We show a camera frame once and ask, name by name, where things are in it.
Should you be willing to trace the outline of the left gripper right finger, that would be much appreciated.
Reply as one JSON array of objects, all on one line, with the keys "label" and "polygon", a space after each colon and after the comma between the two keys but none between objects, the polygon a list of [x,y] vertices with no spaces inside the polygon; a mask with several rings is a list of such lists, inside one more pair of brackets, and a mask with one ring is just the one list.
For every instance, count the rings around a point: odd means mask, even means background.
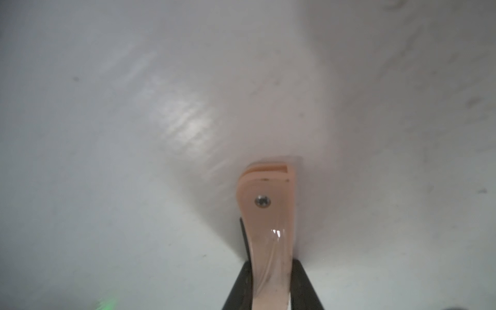
[{"label": "left gripper right finger", "polygon": [[297,259],[293,259],[290,294],[292,310],[324,310],[303,265]]}]

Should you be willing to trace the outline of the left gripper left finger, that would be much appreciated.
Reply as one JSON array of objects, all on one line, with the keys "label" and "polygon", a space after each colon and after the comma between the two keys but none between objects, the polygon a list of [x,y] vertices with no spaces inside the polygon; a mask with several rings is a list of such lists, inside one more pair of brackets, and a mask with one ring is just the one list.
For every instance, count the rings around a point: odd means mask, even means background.
[{"label": "left gripper left finger", "polygon": [[233,287],[226,299],[222,310],[252,310],[253,303],[253,272],[251,266],[251,254],[249,242],[245,232],[243,219],[240,218],[240,227],[247,253],[247,260],[243,264]]}]

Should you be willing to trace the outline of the pink knife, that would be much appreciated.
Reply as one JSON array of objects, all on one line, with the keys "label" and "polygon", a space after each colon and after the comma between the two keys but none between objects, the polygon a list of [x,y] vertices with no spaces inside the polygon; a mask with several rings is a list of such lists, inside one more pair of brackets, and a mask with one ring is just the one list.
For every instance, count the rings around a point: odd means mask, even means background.
[{"label": "pink knife", "polygon": [[287,309],[293,268],[296,159],[264,158],[238,179],[236,201],[244,222],[253,275],[252,309]]}]

